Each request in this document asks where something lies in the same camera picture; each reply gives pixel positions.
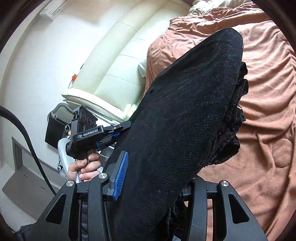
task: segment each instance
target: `green object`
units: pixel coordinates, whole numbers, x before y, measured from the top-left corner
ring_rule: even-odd
[[[132,114],[136,111],[138,106],[136,104],[127,104],[123,111],[123,119],[126,121],[128,120]]]

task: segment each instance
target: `black garment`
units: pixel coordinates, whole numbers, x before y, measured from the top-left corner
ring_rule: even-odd
[[[245,118],[237,105],[248,91],[242,52],[238,32],[218,31],[151,84],[107,162],[121,150],[129,154],[121,196],[108,204],[114,241],[171,240],[183,187],[203,167],[238,152],[235,134]]]

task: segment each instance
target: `black sleeve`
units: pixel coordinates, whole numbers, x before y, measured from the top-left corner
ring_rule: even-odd
[[[26,226],[21,226],[20,230],[15,232],[15,237],[18,241],[26,241],[29,236],[34,224],[29,224]]]

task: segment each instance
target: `orange bedspread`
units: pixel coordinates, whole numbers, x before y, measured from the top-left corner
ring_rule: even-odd
[[[239,102],[246,116],[237,136],[239,153],[208,166],[207,181],[228,180],[274,241],[296,209],[296,57],[285,36],[258,6],[212,9],[171,20],[149,48],[147,86],[156,75],[215,31],[233,27],[243,37],[249,93]],[[211,237],[211,225],[208,238]]]

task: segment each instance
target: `white pillow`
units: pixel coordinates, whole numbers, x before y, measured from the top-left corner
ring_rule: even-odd
[[[138,71],[143,78],[146,77],[147,59],[142,60],[138,65]]]
[[[239,5],[251,2],[250,0],[196,0],[190,8],[188,15],[202,15],[205,12],[216,7],[231,7],[235,8]]]

